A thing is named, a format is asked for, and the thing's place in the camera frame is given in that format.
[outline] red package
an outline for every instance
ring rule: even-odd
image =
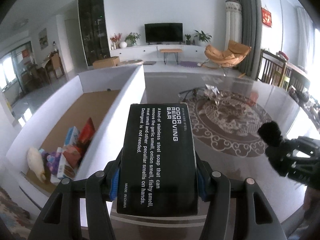
[[[67,145],[63,155],[72,168],[75,168],[87,151],[94,136],[95,129],[91,117],[87,120],[78,137],[76,145]]]
[[[92,122],[91,117],[87,120],[86,124],[84,125],[83,129],[81,130],[81,133],[78,137],[77,144],[75,148],[80,153],[81,157],[84,156],[85,152],[87,151],[91,140],[94,136],[95,129]]]
[[[81,155],[75,146],[67,145],[63,151],[63,155],[72,168],[77,167]]]

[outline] tv stand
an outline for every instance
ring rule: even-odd
[[[120,61],[142,59],[144,61],[161,61],[164,60],[163,52],[160,53],[161,49],[182,49],[183,53],[179,53],[178,60],[183,61],[197,61],[204,62],[208,58],[204,54],[205,47],[193,46],[193,45],[155,45],[147,43],[144,46],[133,46],[124,49],[113,49],[110,50],[111,57],[120,57]],[[168,61],[175,61],[174,52],[168,53]]]

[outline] round rug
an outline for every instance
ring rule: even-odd
[[[216,151],[239,157],[257,157],[266,144],[258,128],[272,119],[257,103],[240,94],[220,91],[218,106],[197,96],[186,101],[193,134]]]
[[[180,61],[179,65],[182,67],[201,67],[198,66],[199,62],[194,62],[194,61]]]

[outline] purple foam mat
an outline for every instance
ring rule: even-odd
[[[180,61],[179,65],[182,67],[201,67],[198,66],[199,62],[194,62],[194,61]]]

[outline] orange lounge chair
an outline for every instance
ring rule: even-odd
[[[208,60],[203,64],[211,60],[222,67],[224,74],[226,75],[224,68],[238,65],[249,54],[250,50],[251,47],[232,40],[229,41],[228,49],[225,51],[220,51],[209,44],[204,51]]]

